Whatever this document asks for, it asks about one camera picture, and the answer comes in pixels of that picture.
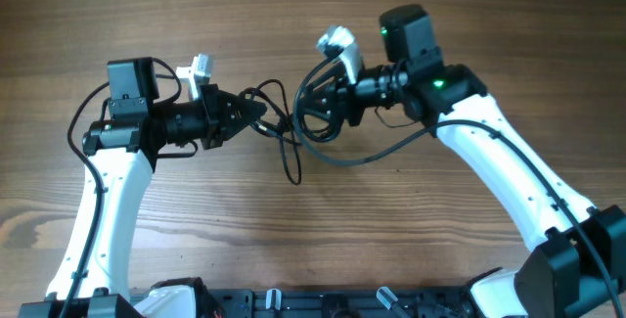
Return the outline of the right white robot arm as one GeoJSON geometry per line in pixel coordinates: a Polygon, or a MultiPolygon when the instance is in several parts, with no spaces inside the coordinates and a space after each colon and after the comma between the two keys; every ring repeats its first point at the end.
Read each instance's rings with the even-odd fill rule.
{"type": "Polygon", "coordinates": [[[417,314],[457,317],[579,317],[610,302],[623,315],[625,214],[597,208],[558,177],[510,125],[486,85],[466,66],[448,65],[425,9],[383,13],[387,64],[367,68],[353,34],[331,26],[319,38],[323,61],[300,84],[293,124],[315,152],[367,109],[401,106],[479,177],[514,222],[529,256],[461,287],[451,304],[418,298],[417,314]]]}

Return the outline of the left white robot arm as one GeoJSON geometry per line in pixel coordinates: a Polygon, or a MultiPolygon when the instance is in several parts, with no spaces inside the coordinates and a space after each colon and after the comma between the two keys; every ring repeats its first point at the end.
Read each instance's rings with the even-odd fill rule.
{"type": "Polygon", "coordinates": [[[157,58],[110,61],[109,110],[94,121],[73,151],[85,182],[69,244],[43,300],[21,306],[21,317],[223,317],[225,308],[199,277],[156,283],[132,303],[129,257],[140,203],[167,144],[208,150],[221,146],[267,111],[244,94],[209,81],[206,57],[171,70],[187,80],[191,98],[162,100],[157,58]]]}

